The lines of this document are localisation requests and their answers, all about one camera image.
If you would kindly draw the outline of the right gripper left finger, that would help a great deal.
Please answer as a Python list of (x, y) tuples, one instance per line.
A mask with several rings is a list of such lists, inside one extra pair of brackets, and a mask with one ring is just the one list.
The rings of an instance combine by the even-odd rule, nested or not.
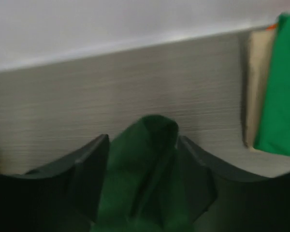
[(109, 153), (102, 134), (25, 174), (0, 174), (0, 232), (88, 232)]

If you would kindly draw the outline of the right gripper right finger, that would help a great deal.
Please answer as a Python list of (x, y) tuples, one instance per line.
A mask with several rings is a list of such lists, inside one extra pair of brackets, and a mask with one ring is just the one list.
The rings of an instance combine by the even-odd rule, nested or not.
[(265, 177), (177, 142), (190, 219), (197, 232), (290, 232), (290, 172)]

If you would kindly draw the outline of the white and green raglan t-shirt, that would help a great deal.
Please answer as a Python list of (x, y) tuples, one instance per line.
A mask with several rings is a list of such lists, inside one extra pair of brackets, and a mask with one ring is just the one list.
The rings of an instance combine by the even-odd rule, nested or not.
[(110, 144), (93, 232), (191, 232), (217, 197), (209, 169), (180, 165), (178, 124), (147, 115)]

